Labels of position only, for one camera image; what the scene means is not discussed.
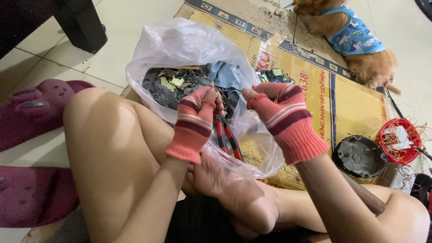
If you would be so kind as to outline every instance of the knit slipper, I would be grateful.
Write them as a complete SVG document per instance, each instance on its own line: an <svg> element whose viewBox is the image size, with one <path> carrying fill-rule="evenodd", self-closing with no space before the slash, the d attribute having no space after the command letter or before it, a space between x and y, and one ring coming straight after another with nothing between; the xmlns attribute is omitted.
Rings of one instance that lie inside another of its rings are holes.
<svg viewBox="0 0 432 243"><path fill-rule="evenodd" d="M51 224L78 203L70 169L0 166L0 227Z"/></svg>
<svg viewBox="0 0 432 243"><path fill-rule="evenodd" d="M94 87L81 80L48 79L9 96L0 108L0 152L63 126L63 110L73 95Z"/></svg>

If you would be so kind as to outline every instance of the dog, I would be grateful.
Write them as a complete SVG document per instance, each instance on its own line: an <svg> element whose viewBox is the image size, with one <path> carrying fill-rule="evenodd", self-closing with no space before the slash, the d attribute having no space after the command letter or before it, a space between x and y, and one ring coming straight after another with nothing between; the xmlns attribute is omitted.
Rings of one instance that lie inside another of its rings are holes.
<svg viewBox="0 0 432 243"><path fill-rule="evenodd" d="M324 36L332 48L344 56L359 83L372 89L384 86L401 94L392 84L397 66L393 52L384 48L345 1L300 0L294 12L311 34Z"/></svg>

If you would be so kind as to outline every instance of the wooden handle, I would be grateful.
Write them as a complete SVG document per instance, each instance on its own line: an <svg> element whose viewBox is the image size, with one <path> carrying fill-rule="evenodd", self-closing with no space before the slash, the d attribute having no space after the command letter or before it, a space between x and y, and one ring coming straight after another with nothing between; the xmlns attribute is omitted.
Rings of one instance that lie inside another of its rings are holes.
<svg viewBox="0 0 432 243"><path fill-rule="evenodd" d="M342 175L345 177L346 181L348 181L349 185L354 189L356 194L360 197L363 203L369 208L369 210L375 214L376 216L382 214L385 210L385 203L381 201L377 196L375 196L372 192L366 190L362 185L357 183L351 177L342 172Z"/></svg>

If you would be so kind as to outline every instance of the plastic bag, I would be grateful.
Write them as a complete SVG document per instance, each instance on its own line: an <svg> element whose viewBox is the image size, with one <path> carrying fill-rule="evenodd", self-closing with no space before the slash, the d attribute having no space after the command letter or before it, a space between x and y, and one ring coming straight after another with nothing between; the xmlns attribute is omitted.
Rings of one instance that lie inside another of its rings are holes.
<svg viewBox="0 0 432 243"><path fill-rule="evenodd" d="M143 27L132 61L126 66L126 80L150 109L174 124L177 111L159 105L141 86L145 74L153 67L206 65L216 61L232 64L232 73L242 87L250 88L260 83L244 52L217 29L188 19L174 18ZM230 127L237 138L245 136L251 128L256 134L267 137L259 141L260 153L264 158L260 168L227 155L211 139L203 152L218 158L222 167L244 178L260 179L276 174L284 163L282 151L256 113L246 109L243 98L235 108Z"/></svg>

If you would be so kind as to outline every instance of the red-handled pliers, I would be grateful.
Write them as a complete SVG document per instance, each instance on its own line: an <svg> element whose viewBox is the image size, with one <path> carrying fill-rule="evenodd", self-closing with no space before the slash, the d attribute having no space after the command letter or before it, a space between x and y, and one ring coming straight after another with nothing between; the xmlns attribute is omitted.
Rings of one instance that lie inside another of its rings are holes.
<svg viewBox="0 0 432 243"><path fill-rule="evenodd" d="M231 144L234 157L240 161L243 161L243 156L241 155L237 139L233 136L231 129L228 127L225 117L215 116L213 118L213 125L216 127L217 140L219 143L219 147L222 149L222 151L228 153L228 147L226 146L225 140L223 138L224 136L226 136L226 138L229 140L229 143Z"/></svg>

